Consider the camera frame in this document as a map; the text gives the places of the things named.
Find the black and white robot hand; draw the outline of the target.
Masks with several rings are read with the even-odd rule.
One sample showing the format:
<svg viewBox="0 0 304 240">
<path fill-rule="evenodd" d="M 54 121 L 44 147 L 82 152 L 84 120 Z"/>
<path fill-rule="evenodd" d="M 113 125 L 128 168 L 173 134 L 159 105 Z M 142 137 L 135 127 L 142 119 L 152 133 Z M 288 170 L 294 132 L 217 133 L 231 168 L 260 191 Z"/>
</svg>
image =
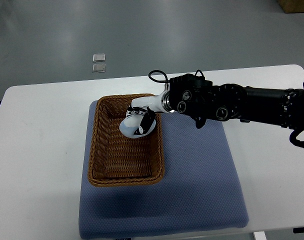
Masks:
<svg viewBox="0 0 304 240">
<path fill-rule="evenodd" d="M 170 92 L 168 90 L 163 91 L 157 96 L 145 96 L 135 98 L 131 101 L 126 111 L 126 117 L 131 115 L 143 115 L 144 120 L 155 119 L 157 113 L 173 113 L 174 110 L 170 106 Z"/>
</svg>

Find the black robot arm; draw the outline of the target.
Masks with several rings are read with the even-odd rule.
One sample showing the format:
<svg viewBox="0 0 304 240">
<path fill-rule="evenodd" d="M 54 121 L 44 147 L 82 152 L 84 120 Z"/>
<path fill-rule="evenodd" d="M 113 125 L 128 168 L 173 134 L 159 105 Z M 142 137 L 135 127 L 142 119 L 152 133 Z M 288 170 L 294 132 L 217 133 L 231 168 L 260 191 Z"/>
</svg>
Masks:
<svg viewBox="0 0 304 240">
<path fill-rule="evenodd" d="M 304 141 L 297 139 L 304 131 L 304 82 L 302 89 L 213 85 L 197 70 L 195 74 L 165 77 L 162 83 L 167 91 L 161 100 L 163 108 L 191 117 L 197 129 L 207 120 L 276 125 L 292 129 L 289 141 L 304 148 Z"/>
</svg>

